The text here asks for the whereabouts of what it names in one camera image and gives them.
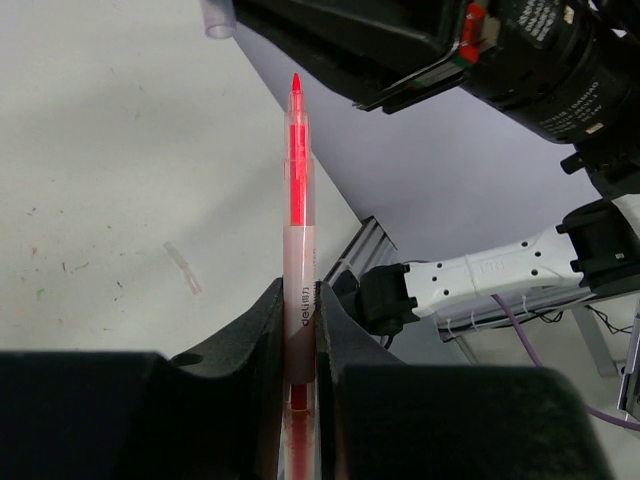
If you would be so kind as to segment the pink pen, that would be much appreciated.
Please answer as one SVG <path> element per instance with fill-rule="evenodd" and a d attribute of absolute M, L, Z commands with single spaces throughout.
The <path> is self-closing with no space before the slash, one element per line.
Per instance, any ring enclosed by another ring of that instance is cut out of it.
<path fill-rule="evenodd" d="M 285 113 L 284 381 L 287 479 L 315 477 L 315 177 L 310 117 L 300 76 L 293 75 Z"/>

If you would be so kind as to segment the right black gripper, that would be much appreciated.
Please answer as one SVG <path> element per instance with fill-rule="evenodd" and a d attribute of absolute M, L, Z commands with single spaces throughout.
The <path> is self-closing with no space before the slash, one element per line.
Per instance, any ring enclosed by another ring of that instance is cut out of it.
<path fill-rule="evenodd" d="M 397 113 L 461 85 L 497 45 L 489 1 L 246 0 L 239 22 L 366 112 Z"/>

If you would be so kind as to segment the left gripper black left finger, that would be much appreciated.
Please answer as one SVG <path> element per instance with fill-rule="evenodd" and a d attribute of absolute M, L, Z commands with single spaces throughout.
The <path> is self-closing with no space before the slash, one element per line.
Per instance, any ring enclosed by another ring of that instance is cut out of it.
<path fill-rule="evenodd" d="M 274 479 L 283 288 L 172 357 L 5 351 L 5 479 Z"/>

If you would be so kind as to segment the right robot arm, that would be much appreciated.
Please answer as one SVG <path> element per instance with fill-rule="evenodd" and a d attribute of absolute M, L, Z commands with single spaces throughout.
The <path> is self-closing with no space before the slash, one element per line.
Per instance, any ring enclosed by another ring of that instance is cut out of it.
<path fill-rule="evenodd" d="M 238 1 L 306 74 L 314 149 L 405 264 L 343 274 L 375 335 L 495 293 L 639 287 L 635 1 Z"/>

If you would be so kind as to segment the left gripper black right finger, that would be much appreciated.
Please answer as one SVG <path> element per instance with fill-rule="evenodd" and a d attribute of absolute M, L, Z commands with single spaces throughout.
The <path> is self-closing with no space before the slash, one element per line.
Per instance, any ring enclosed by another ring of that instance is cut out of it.
<path fill-rule="evenodd" d="M 560 374 L 410 365 L 317 287 L 320 468 L 325 479 L 601 479 L 605 456 Z"/>

